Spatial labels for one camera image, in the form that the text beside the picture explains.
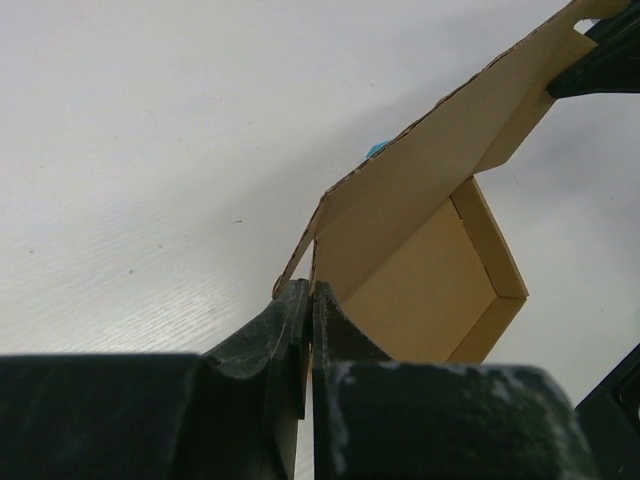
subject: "white table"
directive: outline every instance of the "white table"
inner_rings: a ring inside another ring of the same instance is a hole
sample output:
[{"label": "white table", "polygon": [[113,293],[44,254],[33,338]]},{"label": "white table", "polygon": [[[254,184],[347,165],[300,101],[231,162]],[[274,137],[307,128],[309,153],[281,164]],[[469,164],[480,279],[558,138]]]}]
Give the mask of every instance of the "white table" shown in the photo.
[{"label": "white table", "polygon": [[[6,0],[0,351],[213,346],[324,189],[563,4]],[[480,176],[531,292],[489,360],[574,402],[640,341],[639,124],[561,101]]]}]

